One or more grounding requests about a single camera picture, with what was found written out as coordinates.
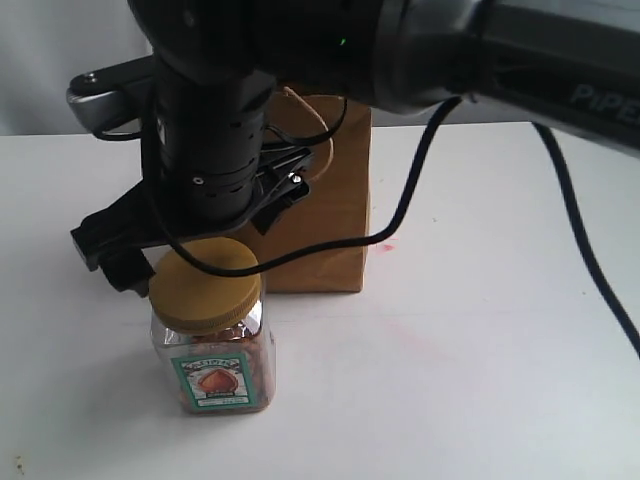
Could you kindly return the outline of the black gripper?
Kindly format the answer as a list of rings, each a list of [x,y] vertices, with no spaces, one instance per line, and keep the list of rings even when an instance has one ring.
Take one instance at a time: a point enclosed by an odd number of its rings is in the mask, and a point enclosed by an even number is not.
[[[314,160],[310,148],[264,149],[260,155],[274,77],[253,72],[200,85],[157,69],[153,78],[142,158],[168,233],[224,234],[250,219],[265,235],[309,195],[303,174]],[[101,271],[118,292],[147,293],[155,271],[144,250],[167,244],[143,182],[85,217],[71,237],[89,271]]]

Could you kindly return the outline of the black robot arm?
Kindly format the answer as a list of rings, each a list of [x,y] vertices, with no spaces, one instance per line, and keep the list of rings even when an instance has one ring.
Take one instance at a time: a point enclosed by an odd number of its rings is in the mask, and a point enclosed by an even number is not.
[[[297,84],[395,114],[489,100],[612,148],[639,149],[635,1],[133,1],[150,56],[74,78],[94,136],[138,120],[142,179],[72,233],[88,269],[144,294],[148,247],[266,232],[304,199],[328,133],[266,118]]]

